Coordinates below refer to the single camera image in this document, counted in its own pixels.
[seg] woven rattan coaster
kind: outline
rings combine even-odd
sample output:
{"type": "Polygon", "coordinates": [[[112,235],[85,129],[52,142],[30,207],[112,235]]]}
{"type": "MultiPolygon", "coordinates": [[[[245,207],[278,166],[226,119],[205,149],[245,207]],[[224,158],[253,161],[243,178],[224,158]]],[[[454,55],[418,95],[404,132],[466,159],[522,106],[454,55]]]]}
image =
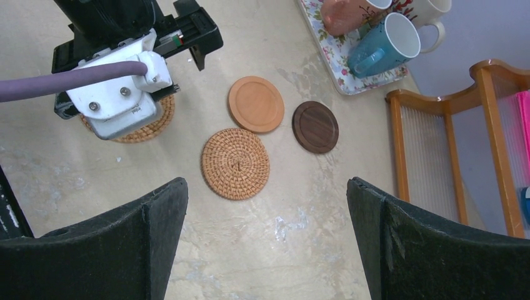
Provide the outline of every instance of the woven rattan coaster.
{"type": "Polygon", "coordinates": [[[250,198],[269,179],[269,155],[261,140],[244,129],[217,132],[204,146],[202,174],[210,188],[231,200],[250,198]]]}
{"type": "MultiPolygon", "coordinates": [[[[169,125],[171,119],[173,119],[173,114],[175,113],[175,98],[173,95],[165,97],[160,100],[160,105],[164,109],[164,114],[158,121],[154,121],[147,126],[144,126],[137,131],[134,131],[131,134],[126,136],[113,139],[114,142],[134,144],[144,141],[148,141],[152,138],[155,138],[164,131],[164,129],[169,125]]],[[[90,124],[86,121],[83,115],[81,115],[81,121],[85,126],[92,131],[90,124]]]]}

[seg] pink mug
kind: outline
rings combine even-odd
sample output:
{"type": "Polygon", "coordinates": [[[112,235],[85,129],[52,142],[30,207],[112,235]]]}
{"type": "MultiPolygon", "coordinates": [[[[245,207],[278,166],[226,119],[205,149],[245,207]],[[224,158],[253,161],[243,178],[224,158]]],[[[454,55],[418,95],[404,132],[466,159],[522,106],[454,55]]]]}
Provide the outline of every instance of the pink mug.
{"type": "Polygon", "coordinates": [[[320,10],[326,30],[341,36],[367,23],[390,7],[392,0],[324,0],[320,10]]]}

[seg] mug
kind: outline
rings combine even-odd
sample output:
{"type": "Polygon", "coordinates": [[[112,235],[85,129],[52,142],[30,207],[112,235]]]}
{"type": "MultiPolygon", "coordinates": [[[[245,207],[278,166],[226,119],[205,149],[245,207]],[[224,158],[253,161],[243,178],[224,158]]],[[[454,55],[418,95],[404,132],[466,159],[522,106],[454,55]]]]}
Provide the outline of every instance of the mug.
{"type": "Polygon", "coordinates": [[[355,76],[364,78],[394,69],[418,56],[420,50],[412,22],[391,12],[350,50],[347,65],[355,76]]]}
{"type": "MultiPolygon", "coordinates": [[[[444,41],[446,30],[439,18],[451,10],[452,0],[392,0],[387,12],[400,13],[409,18],[416,28],[433,25],[438,30],[438,39],[429,49],[422,49],[421,53],[434,51],[444,41]]],[[[370,25],[377,23],[384,17],[370,20],[370,25]]]]}
{"type": "Polygon", "coordinates": [[[353,31],[390,7],[392,0],[324,0],[324,27],[332,36],[353,31]]]}

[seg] white mug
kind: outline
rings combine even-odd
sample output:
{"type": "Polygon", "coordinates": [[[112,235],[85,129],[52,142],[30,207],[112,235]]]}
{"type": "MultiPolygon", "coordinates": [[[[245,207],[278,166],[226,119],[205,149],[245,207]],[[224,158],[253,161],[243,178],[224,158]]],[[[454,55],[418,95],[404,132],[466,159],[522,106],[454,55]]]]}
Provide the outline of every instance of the white mug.
{"type": "Polygon", "coordinates": [[[438,48],[446,37],[444,24],[439,18],[451,10],[452,4],[452,0],[392,0],[387,13],[400,13],[406,16],[416,29],[425,25],[436,27],[438,39],[429,49],[421,50],[421,53],[428,53],[438,48]]]}

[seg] marble surface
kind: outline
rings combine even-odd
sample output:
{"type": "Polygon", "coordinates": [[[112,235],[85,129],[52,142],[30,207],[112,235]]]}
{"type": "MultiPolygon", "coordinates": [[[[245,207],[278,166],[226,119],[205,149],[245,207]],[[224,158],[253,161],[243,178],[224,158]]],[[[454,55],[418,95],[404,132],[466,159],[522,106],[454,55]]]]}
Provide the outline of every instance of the marble surface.
{"type": "MultiPolygon", "coordinates": [[[[171,1],[159,0],[174,14],[171,1]]],[[[369,299],[348,214],[346,184],[360,176],[393,193],[389,110],[384,95],[414,89],[410,77],[352,97],[335,90],[296,0],[200,0],[225,46],[199,72],[189,53],[168,60],[182,91],[175,117],[155,140],[100,141],[79,119],[53,113],[53,97],[0,104],[0,164],[36,236],[83,221],[182,176],[189,206],[166,299],[369,299]],[[247,201],[217,197],[200,172],[215,132],[236,127],[227,95],[237,79],[261,76],[280,90],[286,115],[260,135],[269,182],[247,201]],[[336,148],[305,151],[291,114],[303,101],[327,105],[339,122],[336,148]]],[[[52,51],[71,39],[52,1],[4,0],[0,79],[49,74],[52,51]]]]}

